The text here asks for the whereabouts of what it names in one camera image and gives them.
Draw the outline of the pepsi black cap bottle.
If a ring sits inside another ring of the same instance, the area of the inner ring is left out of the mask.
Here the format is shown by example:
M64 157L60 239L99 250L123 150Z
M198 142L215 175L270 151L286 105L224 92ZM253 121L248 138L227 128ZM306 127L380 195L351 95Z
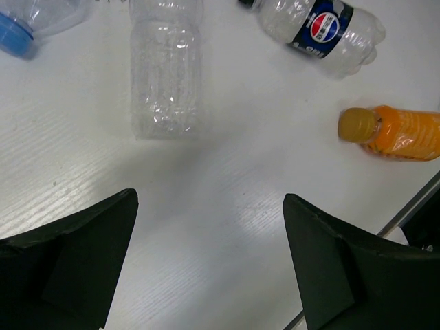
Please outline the pepsi black cap bottle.
M372 13L345 1L239 2L257 14L263 31L282 45L314 58L335 79L352 76L377 57L386 37L382 22Z

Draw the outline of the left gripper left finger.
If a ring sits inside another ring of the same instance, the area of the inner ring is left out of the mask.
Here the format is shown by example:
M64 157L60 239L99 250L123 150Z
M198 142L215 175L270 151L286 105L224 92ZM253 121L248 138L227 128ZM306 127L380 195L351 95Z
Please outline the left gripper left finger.
M104 329L138 213L124 189L1 240L2 329Z

